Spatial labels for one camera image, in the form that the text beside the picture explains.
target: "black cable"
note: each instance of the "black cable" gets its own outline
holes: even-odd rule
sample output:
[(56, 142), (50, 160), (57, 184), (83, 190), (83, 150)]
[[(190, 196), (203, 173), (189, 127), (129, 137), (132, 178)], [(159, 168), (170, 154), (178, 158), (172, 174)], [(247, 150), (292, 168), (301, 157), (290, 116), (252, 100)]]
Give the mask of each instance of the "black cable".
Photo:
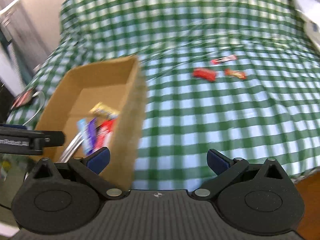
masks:
[(10, 210), (10, 211), (11, 211), (11, 208), (9, 208), (9, 207), (7, 207), (7, 206), (5, 206), (5, 205), (2, 205), (1, 203), (0, 203), (0, 207), (3, 207), (3, 208), (5, 208), (5, 209), (7, 209), (7, 210)]

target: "tablecloth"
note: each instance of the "tablecloth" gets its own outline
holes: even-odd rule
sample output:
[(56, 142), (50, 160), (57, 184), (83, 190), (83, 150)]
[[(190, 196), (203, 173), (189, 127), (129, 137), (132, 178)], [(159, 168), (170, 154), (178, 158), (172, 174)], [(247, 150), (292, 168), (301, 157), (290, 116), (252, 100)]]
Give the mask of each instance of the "tablecloth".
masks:
[[(47, 103), (71, 68), (131, 54), (149, 89), (133, 188), (199, 187), (215, 175), (209, 148), (250, 163), (275, 157), (290, 176), (320, 166), (319, 55), (290, 0), (66, 0), (60, 45), (28, 87)], [(210, 63), (229, 55), (237, 60)], [(196, 67), (216, 81), (194, 78)]]

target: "silver screw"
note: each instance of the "silver screw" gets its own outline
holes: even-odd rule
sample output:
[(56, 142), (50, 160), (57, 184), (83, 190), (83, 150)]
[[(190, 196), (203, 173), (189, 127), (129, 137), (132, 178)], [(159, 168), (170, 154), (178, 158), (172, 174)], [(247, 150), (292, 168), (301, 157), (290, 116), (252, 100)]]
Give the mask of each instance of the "silver screw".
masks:
[(210, 195), (210, 191), (205, 188), (198, 188), (197, 190), (195, 190), (195, 194), (198, 197), (207, 197)]
[(118, 197), (122, 194), (122, 191), (118, 188), (111, 188), (107, 190), (107, 195), (110, 197)]

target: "black circular disc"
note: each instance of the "black circular disc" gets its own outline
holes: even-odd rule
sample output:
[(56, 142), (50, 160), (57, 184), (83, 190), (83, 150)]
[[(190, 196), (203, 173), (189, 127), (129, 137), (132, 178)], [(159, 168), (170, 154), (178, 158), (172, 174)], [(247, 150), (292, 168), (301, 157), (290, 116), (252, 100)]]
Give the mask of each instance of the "black circular disc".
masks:
[(218, 197), (222, 216), (235, 228), (257, 235), (284, 233), (299, 223), (304, 203), (281, 179), (258, 179), (225, 188)]
[(40, 234), (59, 234), (88, 223), (97, 213), (100, 200), (90, 187), (71, 182), (37, 181), (12, 201), (18, 224)]

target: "triangular cutout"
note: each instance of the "triangular cutout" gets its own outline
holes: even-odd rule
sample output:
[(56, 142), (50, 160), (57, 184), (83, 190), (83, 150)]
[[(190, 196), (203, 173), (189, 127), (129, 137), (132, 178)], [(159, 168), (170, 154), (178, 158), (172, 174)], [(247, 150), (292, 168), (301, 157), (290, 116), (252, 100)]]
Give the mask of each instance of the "triangular cutout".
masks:
[(47, 165), (42, 164), (38, 172), (35, 174), (34, 179), (48, 178), (51, 176), (52, 174), (48, 169)]
[(266, 174), (267, 178), (273, 178), (273, 179), (283, 179), (280, 172), (278, 171), (277, 167), (275, 165), (271, 165), (267, 171)]

